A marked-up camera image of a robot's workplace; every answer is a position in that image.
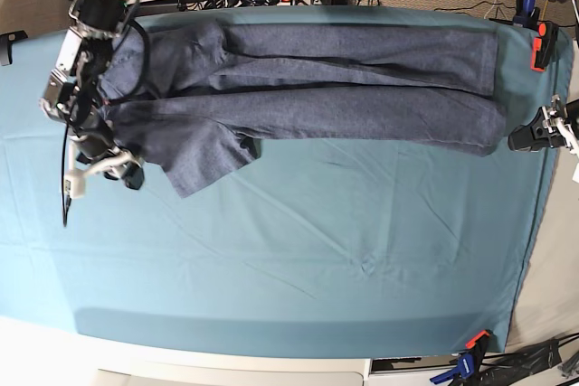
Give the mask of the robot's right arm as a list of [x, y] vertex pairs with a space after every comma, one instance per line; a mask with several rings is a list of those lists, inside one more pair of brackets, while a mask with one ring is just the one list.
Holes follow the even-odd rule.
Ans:
[[100, 113], [105, 99], [98, 86], [114, 53], [130, 28], [143, 33], [134, 21], [141, 0], [73, 0], [71, 26], [40, 101], [43, 113], [65, 126], [67, 167], [62, 193], [70, 199], [84, 195], [94, 174], [121, 180], [139, 189], [144, 182], [142, 159], [119, 146], [110, 123]]

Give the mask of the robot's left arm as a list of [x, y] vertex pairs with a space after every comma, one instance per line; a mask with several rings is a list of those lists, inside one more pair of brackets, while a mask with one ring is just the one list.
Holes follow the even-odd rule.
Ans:
[[540, 107], [528, 124], [510, 133], [508, 147], [521, 152], [564, 147], [578, 155], [578, 101], [564, 104], [554, 95], [550, 106]]

